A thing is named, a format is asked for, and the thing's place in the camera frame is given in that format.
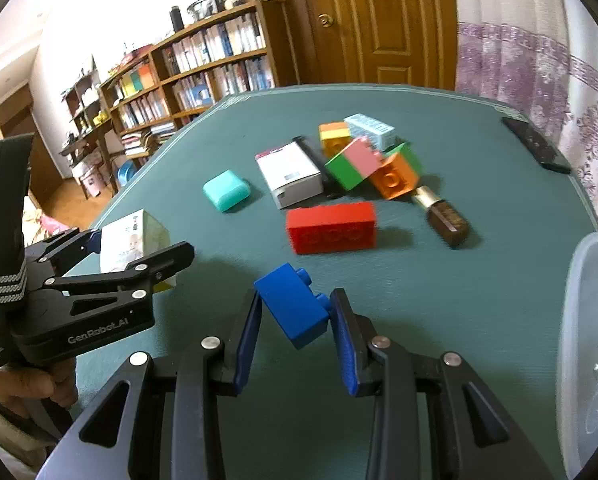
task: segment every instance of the door handle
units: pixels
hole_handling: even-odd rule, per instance
[[[322,27],[328,28],[332,27],[332,24],[335,22],[335,20],[329,14],[320,14],[319,22],[321,23]]]

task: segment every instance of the green table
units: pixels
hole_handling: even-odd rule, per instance
[[[256,153],[356,112],[396,127],[423,161],[425,184],[473,225],[450,250],[408,201],[382,200],[369,182],[342,202],[372,200],[378,246],[296,256],[255,163]],[[568,265],[581,238],[598,229],[573,177],[541,169],[500,118],[501,104],[407,86],[303,86],[233,96],[205,113],[152,158],[95,226],[140,208],[188,240],[195,262],[177,287],[154,300],[154,328],[79,358],[89,399],[134,351],[178,352],[213,335],[259,276],[290,262],[313,290],[346,289],[355,311],[413,352],[464,355],[564,478],[556,431],[555,367]],[[252,185],[228,213],[202,185],[225,170]],[[324,197],[307,205],[326,203]],[[98,272],[93,255],[73,274]],[[228,478],[362,479],[372,399],[352,399],[339,377],[332,335],[301,351],[265,309],[250,382],[220,400]]]

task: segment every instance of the smartphone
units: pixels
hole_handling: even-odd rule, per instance
[[[532,154],[534,160],[546,170],[570,173],[572,168],[566,158],[531,123],[510,117],[502,117],[501,122],[516,135],[517,139]]]

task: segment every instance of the wooden floor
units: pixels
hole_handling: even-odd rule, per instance
[[[67,179],[53,193],[42,209],[48,216],[68,227],[87,229],[112,198],[112,190],[107,186],[99,196],[88,200],[74,179]]]

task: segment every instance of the gold bottle cap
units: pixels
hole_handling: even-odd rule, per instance
[[[417,187],[412,198],[426,210],[441,200],[428,186]]]

